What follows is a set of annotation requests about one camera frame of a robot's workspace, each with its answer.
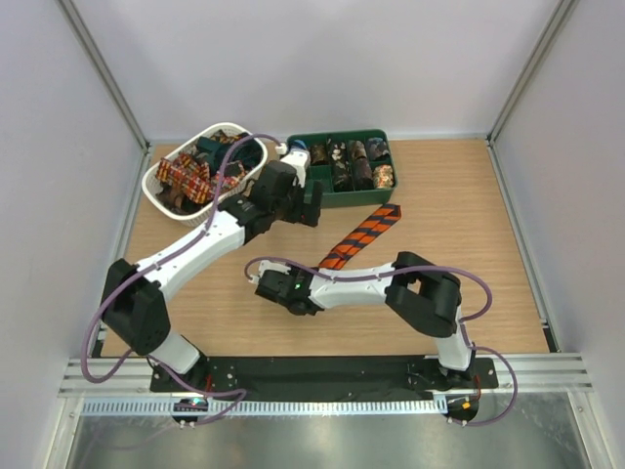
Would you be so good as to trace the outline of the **orange navy striped tie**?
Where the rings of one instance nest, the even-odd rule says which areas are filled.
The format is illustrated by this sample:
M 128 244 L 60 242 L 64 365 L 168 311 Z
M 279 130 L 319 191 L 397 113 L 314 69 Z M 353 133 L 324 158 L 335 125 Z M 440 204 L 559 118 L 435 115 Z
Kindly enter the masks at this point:
M 401 207 L 385 203 L 339 241 L 318 263 L 320 269 L 342 270 L 362 249 L 401 219 Z

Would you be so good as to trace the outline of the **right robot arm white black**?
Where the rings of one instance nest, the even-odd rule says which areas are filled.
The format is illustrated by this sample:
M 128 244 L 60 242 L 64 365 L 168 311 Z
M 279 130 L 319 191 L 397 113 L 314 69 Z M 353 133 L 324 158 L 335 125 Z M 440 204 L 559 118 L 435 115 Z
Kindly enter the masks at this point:
M 435 340 L 438 373 L 445 383 L 461 387 L 474 378 L 475 354 L 460 327 L 461 281 L 414 253 L 402 251 L 391 263 L 350 271 L 262 260 L 249 279 L 256 295 L 295 316 L 345 306 L 386 306 Z

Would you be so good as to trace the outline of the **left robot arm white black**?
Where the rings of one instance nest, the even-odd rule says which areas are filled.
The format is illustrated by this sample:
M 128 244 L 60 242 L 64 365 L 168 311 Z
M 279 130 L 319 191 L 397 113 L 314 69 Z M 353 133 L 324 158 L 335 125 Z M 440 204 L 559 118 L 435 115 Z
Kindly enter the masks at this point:
M 276 221 L 314 227 L 323 185 L 307 191 L 296 168 L 282 161 L 265 166 L 248 194 L 225 198 L 206 224 L 160 252 L 107 273 L 102 319 L 129 349 L 158 362 L 187 391 L 206 390 L 207 357 L 171 325 L 167 303 L 210 264 L 267 232 Z

